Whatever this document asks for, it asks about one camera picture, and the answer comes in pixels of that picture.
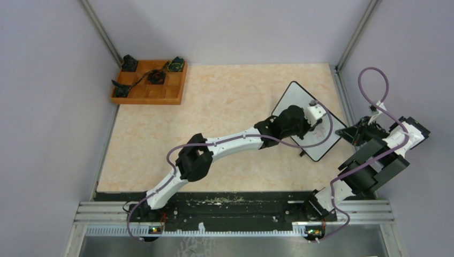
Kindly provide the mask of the black framed whiteboard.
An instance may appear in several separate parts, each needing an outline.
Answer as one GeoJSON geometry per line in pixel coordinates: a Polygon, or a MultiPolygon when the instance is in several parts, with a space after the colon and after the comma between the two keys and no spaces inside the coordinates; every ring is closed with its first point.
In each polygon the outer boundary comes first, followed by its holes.
{"type": "MultiPolygon", "coordinates": [[[[293,81],[288,85],[271,114],[273,116],[278,116],[290,105],[297,105],[301,108],[306,108],[309,106],[310,102],[315,100],[316,98],[313,97],[309,91],[305,90],[303,86],[296,81],[293,81]]],[[[321,124],[319,124],[313,131],[306,133],[303,139],[296,135],[290,137],[294,143],[300,146],[313,145],[322,141],[327,136],[330,128],[332,128],[330,137],[323,144],[316,147],[302,149],[302,151],[314,162],[321,160],[327,152],[339,142],[341,137],[335,132],[346,128],[346,124],[344,124],[334,113],[331,112],[330,114],[332,123],[329,122],[328,117],[324,116],[321,124]]]]}

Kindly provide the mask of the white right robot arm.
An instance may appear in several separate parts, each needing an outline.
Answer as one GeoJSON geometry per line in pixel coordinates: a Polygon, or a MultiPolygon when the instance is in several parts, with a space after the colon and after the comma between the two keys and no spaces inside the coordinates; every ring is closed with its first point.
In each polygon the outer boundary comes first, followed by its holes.
{"type": "Polygon", "coordinates": [[[406,153],[427,140],[430,130],[412,117],[401,117],[388,130],[369,117],[337,130],[336,135],[359,150],[339,166],[332,185],[311,193],[301,206],[303,217],[318,221],[351,196],[368,196],[406,169],[406,153]]]}

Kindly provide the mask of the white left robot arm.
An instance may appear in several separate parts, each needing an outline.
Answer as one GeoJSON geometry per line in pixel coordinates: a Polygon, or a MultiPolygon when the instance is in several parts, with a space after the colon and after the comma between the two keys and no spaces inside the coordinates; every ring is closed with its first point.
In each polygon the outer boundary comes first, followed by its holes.
{"type": "Polygon", "coordinates": [[[251,128],[239,133],[217,138],[205,138],[201,133],[193,135],[183,145],[171,148],[166,154],[170,172],[129,211],[148,222],[159,218],[161,210],[183,186],[203,179],[217,160],[244,152],[260,150],[284,143],[285,138],[304,136],[323,120],[325,111],[320,105],[303,109],[290,105],[279,115],[271,115],[251,128]]]}

